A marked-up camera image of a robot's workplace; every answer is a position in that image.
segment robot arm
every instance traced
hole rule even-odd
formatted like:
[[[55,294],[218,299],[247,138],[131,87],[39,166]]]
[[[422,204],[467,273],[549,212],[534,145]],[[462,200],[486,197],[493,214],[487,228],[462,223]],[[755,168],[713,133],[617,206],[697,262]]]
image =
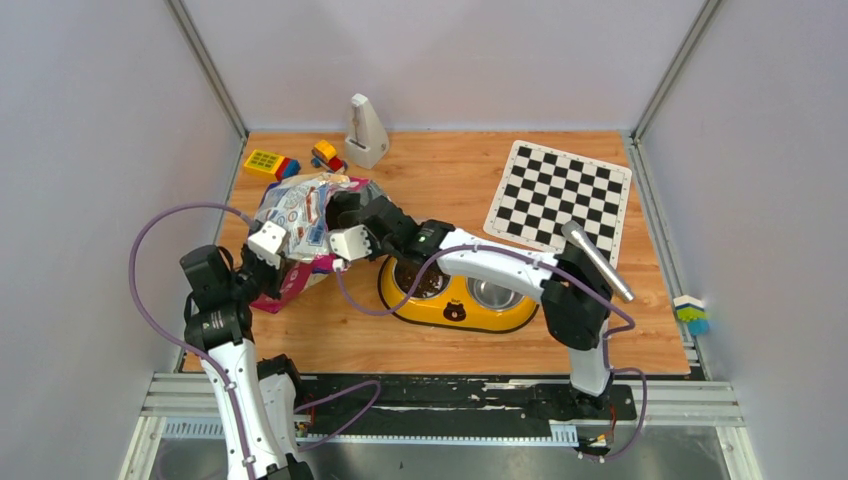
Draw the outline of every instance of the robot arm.
[[[257,366],[256,346],[251,332],[250,303],[262,293],[279,297],[286,261],[279,254],[286,231],[266,223],[248,238],[242,248],[242,265],[233,270],[226,250],[214,245],[197,248],[180,259],[192,287],[186,301],[186,342],[208,353],[230,377],[225,384],[205,360],[203,370],[212,382],[227,443],[229,480],[248,479],[248,469],[261,480],[312,480],[309,466],[300,460],[294,435],[294,403],[300,378],[294,364],[285,358],[263,361]],[[192,314],[191,302],[197,306]],[[274,408],[275,423],[269,421],[260,390],[257,369],[280,390],[284,402]],[[243,458],[237,416],[228,395],[233,391],[241,412],[250,457]]]
[[[451,224],[427,220],[420,225],[387,198],[379,197],[359,212],[361,226],[331,232],[333,251],[347,261],[381,253],[421,265],[438,252],[458,246],[493,246],[532,259],[512,258],[479,249],[454,251],[439,256],[436,263],[448,275],[461,275],[491,282],[532,298],[542,305],[548,331],[569,350],[572,386],[593,397],[604,394],[610,372],[604,364],[602,337],[609,311],[575,285],[538,264],[556,265],[609,300],[615,291],[625,301],[633,299],[630,288],[588,240],[579,225],[569,222],[563,234],[568,239],[559,254],[523,250],[476,237]],[[369,241],[351,230],[367,231]]]

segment white metronome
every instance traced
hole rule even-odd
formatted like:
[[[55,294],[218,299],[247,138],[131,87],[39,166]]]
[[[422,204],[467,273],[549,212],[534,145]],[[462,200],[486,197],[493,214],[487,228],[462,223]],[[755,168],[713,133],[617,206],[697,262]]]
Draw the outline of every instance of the white metronome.
[[[371,101],[357,93],[348,109],[345,158],[363,168],[373,168],[389,151],[389,135]]]

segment chessboard pattern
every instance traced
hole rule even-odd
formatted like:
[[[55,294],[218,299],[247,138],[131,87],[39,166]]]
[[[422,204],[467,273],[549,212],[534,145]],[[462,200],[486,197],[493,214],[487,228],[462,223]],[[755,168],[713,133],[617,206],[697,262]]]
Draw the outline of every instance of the chessboard pattern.
[[[562,226],[573,219],[616,265],[630,179],[630,170],[618,165],[515,142],[484,231],[561,251]]]

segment wooden table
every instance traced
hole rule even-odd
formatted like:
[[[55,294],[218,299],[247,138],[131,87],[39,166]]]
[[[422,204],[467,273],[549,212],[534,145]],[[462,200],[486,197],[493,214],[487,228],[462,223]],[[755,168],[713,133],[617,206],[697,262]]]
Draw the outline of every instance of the wooden table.
[[[253,133],[244,154],[254,149],[280,153],[312,172],[310,150],[321,138],[341,151],[341,134]],[[491,238],[483,233],[483,222],[515,140],[627,165],[615,132],[416,132],[391,135],[389,154],[373,170],[351,165],[348,173],[376,180],[415,218],[444,220]],[[615,366],[638,366],[648,373],[688,373],[635,182],[632,186],[618,269],[636,294],[624,308],[638,326],[610,341],[610,358]],[[240,174],[230,204],[253,214],[266,187],[267,182]],[[246,235],[244,224],[230,215],[221,244],[236,253]],[[381,263],[357,263],[344,276],[353,297],[373,309],[384,308],[376,291]],[[623,322],[613,316],[611,323]],[[505,335],[422,327],[359,313],[332,277],[276,315],[254,310],[253,333],[261,357],[286,353],[301,372],[551,374],[570,368],[566,349],[548,334],[541,309],[526,327]],[[199,370],[197,359],[188,358],[185,369]]]

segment pink package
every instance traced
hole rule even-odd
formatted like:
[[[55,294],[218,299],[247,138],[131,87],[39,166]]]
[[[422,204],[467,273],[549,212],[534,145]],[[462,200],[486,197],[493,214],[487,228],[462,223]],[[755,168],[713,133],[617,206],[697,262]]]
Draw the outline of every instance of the pink package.
[[[360,192],[365,201],[382,195],[373,182],[365,178],[324,173],[299,175],[271,184],[254,217],[272,221],[289,232],[283,253],[295,265],[283,280],[279,300],[262,295],[251,304],[260,310],[277,313],[300,292],[318,283],[333,271],[335,256],[327,244],[325,211],[334,193]]]

